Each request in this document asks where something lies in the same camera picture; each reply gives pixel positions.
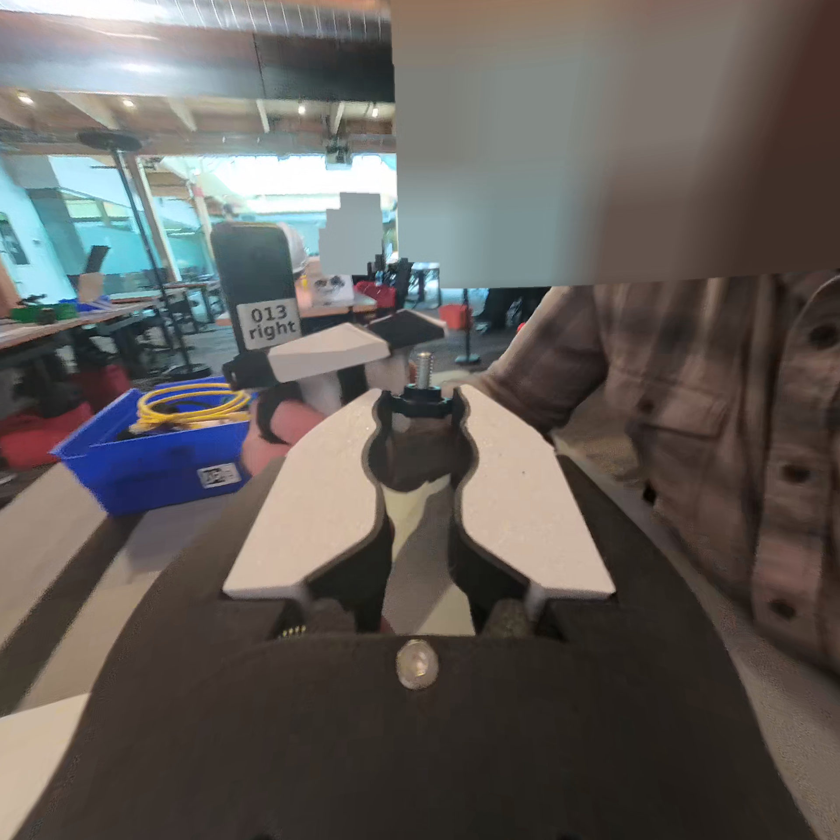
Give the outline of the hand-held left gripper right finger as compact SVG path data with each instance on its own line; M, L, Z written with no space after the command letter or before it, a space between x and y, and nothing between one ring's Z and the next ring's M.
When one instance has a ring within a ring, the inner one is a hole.
M531 625L555 601L607 602L616 585L543 436L473 385L451 401L448 568L477 629L499 602Z

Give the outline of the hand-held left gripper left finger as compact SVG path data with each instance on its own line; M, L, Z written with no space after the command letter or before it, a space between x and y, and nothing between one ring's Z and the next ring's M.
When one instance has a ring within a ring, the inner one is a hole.
M312 616L335 601L359 632L379 632L393 526L371 466L390 431L389 393L374 388L294 444L227 574L237 601L285 600Z

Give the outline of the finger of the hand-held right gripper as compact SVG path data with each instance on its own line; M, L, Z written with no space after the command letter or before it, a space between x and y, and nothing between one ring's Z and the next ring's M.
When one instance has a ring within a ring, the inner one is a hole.
M411 349L418 344L440 341L448 336L444 321L410 309L371 320L365 328L385 341L390 350Z
M272 348L267 360L278 382L334 373L389 358L388 342L368 329L343 322Z

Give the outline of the small black spring part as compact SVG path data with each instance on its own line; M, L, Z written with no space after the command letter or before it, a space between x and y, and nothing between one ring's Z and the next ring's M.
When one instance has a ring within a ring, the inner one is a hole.
M443 395L440 386L432 384L434 352L421 350L414 355L401 356L399 361L405 362L403 388L399 392L384 390L379 407L390 417L449 420L453 412L452 399Z

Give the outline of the blue plastic bin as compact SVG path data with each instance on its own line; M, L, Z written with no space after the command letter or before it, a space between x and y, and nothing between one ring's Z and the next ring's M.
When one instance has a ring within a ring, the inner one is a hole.
M252 395L222 377L132 389L52 450L113 517L239 490Z

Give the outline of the person's right forearm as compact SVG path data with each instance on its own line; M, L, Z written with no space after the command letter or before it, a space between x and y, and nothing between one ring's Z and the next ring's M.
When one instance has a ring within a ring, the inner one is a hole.
M566 425L608 370L595 290L551 289L499 360L461 385L473 386L541 436ZM405 429L388 435L374 471L397 491L446 476L455 462L450 416L406 422Z

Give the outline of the person's right hand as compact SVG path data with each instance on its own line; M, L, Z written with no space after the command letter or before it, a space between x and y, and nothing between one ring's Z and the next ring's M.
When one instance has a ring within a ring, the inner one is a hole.
M278 404L268 421L268 429L279 441L273 443L259 426L259 404L249 407L248 432L241 451L241 463L250 478L256 478L275 459L285 457L325 415L308 404L284 401Z

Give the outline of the wooden work table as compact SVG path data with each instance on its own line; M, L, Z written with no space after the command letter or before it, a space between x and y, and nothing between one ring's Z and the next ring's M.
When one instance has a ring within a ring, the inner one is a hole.
M275 297L249 301L235 305L230 311L217 316L220 326L232 327L235 322L247 345L267 343L268 340L287 341L302 336L304 321L352 316L356 312L375 310L375 302L364 303L353 297L349 301L328 301L326 305L312 305L312 299L304 296Z

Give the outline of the white hard hat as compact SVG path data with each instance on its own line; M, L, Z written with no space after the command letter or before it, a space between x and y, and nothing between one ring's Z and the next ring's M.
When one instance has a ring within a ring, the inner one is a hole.
M295 227L286 223L278 223L277 226L287 241L292 273L299 277L305 271L309 260L304 240Z

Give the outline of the white product box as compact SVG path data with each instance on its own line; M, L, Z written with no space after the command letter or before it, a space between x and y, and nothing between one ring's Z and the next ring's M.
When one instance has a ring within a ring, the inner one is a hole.
M351 275L312 274L308 277L313 308L348 307L354 303L354 282Z

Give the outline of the black pole stand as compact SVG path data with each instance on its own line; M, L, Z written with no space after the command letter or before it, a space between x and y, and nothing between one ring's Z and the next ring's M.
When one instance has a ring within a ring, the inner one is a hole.
M150 225L150 222L154 222L157 216L152 212L154 207L151 199L143 198L139 175L130 174L127 166L128 163L132 163L135 169L139 168L136 156L142 151L143 142L137 136L114 129L86 129L77 133L77 140L90 151L108 153L111 156L129 202L129 209L138 228L143 250L150 262L156 290L163 303L164 315L161 318L171 327L175 347L181 357L179 364L170 366L163 373L164 381L185 382L210 375L211 370L206 365L193 361L181 326L174 315L165 288L167 281L164 279L158 256L150 239L150 234L157 230L157 227Z

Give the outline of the red storage box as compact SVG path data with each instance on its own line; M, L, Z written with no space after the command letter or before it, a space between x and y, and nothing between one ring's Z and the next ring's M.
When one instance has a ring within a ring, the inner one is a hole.
M128 372L121 364L82 368L75 374L75 379L94 413L100 412L133 388Z
M52 450L92 416L88 402L53 417L30 411L7 416L1 421L3 465L12 471L26 471L55 464L58 458Z

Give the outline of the long wooden desk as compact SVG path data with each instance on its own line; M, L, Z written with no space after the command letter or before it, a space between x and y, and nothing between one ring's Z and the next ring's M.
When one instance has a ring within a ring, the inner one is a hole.
M75 318L52 323L17 322L2 319L1 370L11 370L64 346L53 339L75 329L89 329L105 338L120 334L142 323L147 311L158 313L163 300L153 292L136 296L114 296L104 308L84 311Z

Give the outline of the person's plaid shirt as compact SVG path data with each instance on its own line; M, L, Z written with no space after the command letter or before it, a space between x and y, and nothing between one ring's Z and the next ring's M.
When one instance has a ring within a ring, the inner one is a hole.
M764 635L838 673L838 269L584 292L655 511Z

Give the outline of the black stanchion post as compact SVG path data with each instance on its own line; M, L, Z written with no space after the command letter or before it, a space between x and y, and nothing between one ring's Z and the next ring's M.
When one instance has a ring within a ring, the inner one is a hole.
M480 362L480 356L472 348L474 316L473 309L469 303L468 288L461 290L461 300L458 306L458 328L463 333L464 343L460 355L455 358L455 363L458 367L462 368L474 366Z

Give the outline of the silver ventilation duct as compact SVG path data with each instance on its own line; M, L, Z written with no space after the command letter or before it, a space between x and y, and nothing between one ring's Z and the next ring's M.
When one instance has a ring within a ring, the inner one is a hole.
M153 1L153 21L321 39L384 40L391 36L386 8L355 8L271 1Z

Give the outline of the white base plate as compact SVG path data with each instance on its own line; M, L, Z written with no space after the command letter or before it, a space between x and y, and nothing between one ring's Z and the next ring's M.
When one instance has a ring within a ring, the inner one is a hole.
M89 694L22 710L1 719L1 838L23 825L77 729Z

